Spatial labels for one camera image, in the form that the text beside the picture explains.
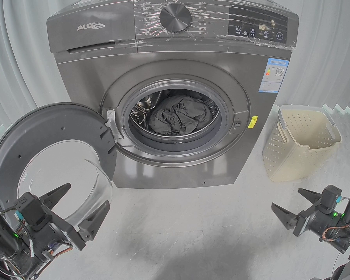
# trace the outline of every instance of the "open door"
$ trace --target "open door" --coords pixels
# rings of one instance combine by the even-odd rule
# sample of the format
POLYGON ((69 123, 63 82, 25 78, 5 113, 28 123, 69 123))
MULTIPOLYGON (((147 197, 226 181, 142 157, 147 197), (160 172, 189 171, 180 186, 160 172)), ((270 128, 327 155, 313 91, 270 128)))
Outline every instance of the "open door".
MULTIPOLYGON (((111 201, 116 149, 106 124, 94 110, 74 103, 47 105, 15 122, 0 140, 0 210, 26 191, 41 196, 71 183, 68 203, 60 205, 69 212, 60 216, 76 226, 111 201)), ((18 223, 14 217, 8 222, 18 223)))

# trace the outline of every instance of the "laundry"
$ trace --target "laundry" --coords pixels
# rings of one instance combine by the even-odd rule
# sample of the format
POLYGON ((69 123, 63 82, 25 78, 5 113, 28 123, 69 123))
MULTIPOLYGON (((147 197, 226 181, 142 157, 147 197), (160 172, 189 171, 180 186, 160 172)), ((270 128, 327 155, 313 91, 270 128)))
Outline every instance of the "laundry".
POLYGON ((149 125, 162 135, 186 135, 207 126, 212 119, 202 100, 177 95, 163 100, 154 109, 149 125))

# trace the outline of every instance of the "control knob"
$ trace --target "control knob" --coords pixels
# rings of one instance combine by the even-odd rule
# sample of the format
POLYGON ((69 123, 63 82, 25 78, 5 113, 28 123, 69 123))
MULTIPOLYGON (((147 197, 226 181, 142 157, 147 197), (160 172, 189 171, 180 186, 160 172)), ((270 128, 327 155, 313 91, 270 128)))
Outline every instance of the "control knob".
POLYGON ((171 3, 161 10, 159 21, 166 30, 178 32, 186 29, 191 22, 191 13, 182 4, 171 3))

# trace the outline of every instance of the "energy label sticker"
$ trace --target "energy label sticker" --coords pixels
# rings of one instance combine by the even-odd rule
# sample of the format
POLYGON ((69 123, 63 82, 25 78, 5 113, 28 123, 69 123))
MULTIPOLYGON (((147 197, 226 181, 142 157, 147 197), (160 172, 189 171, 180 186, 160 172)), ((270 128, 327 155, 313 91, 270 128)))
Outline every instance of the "energy label sticker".
POLYGON ((259 92, 279 92, 289 60, 269 58, 259 92))

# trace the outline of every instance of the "yellow warning sticker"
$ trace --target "yellow warning sticker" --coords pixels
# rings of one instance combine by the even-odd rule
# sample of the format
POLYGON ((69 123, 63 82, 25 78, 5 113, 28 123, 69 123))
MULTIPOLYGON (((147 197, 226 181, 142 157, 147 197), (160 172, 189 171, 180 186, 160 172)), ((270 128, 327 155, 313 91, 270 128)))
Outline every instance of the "yellow warning sticker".
POLYGON ((253 117, 252 117, 252 121, 251 121, 250 124, 247 126, 247 128, 254 128, 255 123, 257 122, 257 120, 258 120, 258 116, 253 116, 253 117))

